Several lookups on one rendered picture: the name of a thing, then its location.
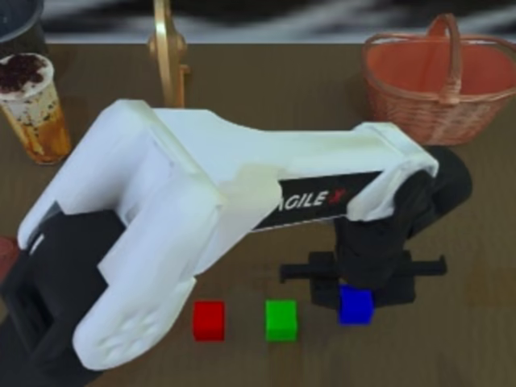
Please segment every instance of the black pot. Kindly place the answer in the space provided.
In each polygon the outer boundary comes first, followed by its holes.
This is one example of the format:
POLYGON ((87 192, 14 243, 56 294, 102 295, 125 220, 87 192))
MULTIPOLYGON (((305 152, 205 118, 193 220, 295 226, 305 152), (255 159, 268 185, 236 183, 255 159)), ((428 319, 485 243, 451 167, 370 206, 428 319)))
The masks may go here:
POLYGON ((48 54, 41 26, 43 1, 0 1, 0 58, 22 52, 48 54))

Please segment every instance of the toy block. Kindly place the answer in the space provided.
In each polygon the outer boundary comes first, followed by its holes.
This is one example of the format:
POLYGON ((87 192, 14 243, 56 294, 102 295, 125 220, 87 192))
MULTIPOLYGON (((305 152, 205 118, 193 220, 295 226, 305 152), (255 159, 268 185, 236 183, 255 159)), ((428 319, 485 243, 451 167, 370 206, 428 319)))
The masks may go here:
POLYGON ((265 337, 269 342, 289 342, 297 339, 298 308, 295 301, 265 302, 265 337))
POLYGON ((368 325, 374 314, 372 292, 340 286, 339 322, 342 325, 368 325))
POLYGON ((193 337, 196 341, 224 341, 225 306, 222 301, 193 304, 193 337))

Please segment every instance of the table surface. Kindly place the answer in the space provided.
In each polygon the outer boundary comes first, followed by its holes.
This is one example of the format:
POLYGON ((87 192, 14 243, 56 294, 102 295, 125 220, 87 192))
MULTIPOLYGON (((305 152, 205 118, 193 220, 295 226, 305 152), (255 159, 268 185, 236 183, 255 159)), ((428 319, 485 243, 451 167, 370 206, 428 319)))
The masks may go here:
MULTIPOLYGON (((59 45, 52 59, 75 143, 118 98, 161 104, 156 66, 143 45, 59 45)), ((359 59, 355 45, 194 45, 187 103, 265 130, 348 129, 367 118, 359 59)), ((307 283, 277 280, 279 264, 331 250, 332 229, 309 224, 249 235, 198 278, 165 339, 90 387, 516 385, 515 108, 511 103, 476 140, 455 148, 471 170, 474 194, 410 242, 417 260, 443 253, 449 261, 445 277, 418 279, 413 305, 378 310, 370 327, 339 327, 334 313, 310 304, 307 283), (198 298, 227 303, 225 343, 193 341, 198 298), (296 343, 265 342, 267 298, 298 300, 296 343)), ((56 170, 33 165, 0 121, 0 235, 16 233, 56 170)))

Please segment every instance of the brass object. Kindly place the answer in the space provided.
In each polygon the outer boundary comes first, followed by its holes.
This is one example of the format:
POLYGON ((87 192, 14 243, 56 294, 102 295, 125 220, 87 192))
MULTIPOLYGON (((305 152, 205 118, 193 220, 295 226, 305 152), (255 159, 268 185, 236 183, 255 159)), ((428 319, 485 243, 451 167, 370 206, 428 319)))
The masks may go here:
POLYGON ((160 70, 165 107, 185 107, 185 75, 189 67, 181 64, 186 54, 185 38, 177 32, 170 0, 154 0, 156 31, 149 40, 151 55, 160 70))

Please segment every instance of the logo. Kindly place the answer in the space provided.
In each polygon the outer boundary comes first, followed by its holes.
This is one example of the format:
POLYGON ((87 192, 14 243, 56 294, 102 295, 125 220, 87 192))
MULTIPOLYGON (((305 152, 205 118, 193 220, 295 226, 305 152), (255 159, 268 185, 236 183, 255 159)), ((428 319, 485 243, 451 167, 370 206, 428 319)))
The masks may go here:
POLYGON ((282 198, 279 211, 289 211, 301 208, 320 207, 323 204, 339 204, 346 195, 345 189, 336 189, 335 191, 321 191, 319 193, 295 194, 288 198, 282 198))

